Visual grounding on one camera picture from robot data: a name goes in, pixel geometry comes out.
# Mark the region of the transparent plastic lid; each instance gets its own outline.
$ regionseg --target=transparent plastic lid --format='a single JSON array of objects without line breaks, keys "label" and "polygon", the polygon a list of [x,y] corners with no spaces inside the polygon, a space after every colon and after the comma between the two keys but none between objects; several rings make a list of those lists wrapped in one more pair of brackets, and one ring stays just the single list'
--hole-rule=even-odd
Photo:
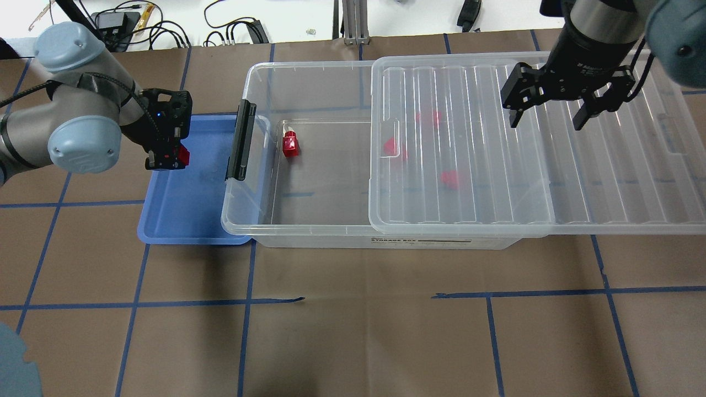
[{"label": "transparent plastic lid", "polygon": [[580,103],[559,101],[510,128],[502,85],[517,62],[548,54],[377,60],[371,224],[427,236],[706,233],[706,152],[659,65],[634,101],[581,131]]}]

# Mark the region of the clear plastic container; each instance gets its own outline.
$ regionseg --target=clear plastic container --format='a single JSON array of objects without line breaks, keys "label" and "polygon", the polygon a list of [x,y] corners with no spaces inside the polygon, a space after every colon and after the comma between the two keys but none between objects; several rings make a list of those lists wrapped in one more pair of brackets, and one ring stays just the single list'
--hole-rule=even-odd
[{"label": "clear plastic container", "polygon": [[[658,65],[644,95],[582,131],[570,121],[577,102],[548,102],[509,127],[500,87],[515,63],[547,54],[253,66],[246,176],[227,180],[224,229],[269,247],[349,248],[706,233],[706,152]],[[293,158],[281,148],[289,130]]]}]

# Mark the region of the blue plastic tray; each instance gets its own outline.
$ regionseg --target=blue plastic tray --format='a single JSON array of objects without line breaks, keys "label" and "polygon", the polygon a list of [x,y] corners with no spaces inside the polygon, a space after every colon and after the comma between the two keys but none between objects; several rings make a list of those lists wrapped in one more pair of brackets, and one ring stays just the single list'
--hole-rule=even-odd
[{"label": "blue plastic tray", "polygon": [[234,115],[192,116],[184,139],[191,162],[184,170],[152,172],[138,226],[140,240],[206,245],[250,240],[229,235],[220,221],[234,127]]}]

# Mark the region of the black plug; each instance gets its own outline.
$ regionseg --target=black plug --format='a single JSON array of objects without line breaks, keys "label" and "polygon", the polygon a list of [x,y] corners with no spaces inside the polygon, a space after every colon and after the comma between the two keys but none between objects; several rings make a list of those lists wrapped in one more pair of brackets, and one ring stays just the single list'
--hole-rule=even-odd
[{"label": "black plug", "polygon": [[464,0],[456,26],[460,26],[462,32],[469,32],[473,28],[473,24],[476,23],[480,12],[481,0]]},{"label": "black plug", "polygon": [[250,33],[250,38],[253,40],[253,43],[265,44],[270,42],[267,39],[265,28],[263,28],[263,24],[259,19],[255,19],[252,23],[248,24],[248,33]]}]

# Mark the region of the container handle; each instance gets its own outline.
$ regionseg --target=container handle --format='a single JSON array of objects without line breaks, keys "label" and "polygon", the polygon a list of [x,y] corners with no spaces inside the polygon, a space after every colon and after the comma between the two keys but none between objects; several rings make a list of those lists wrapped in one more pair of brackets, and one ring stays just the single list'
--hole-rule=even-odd
[{"label": "container handle", "polygon": [[253,125],[255,124],[255,110],[257,105],[250,101],[240,100],[238,115],[235,119],[235,136],[233,138],[233,149],[228,158],[228,170],[225,178],[235,178],[239,181],[245,180],[245,171],[248,169],[248,156],[250,155],[250,141],[253,137]]}]

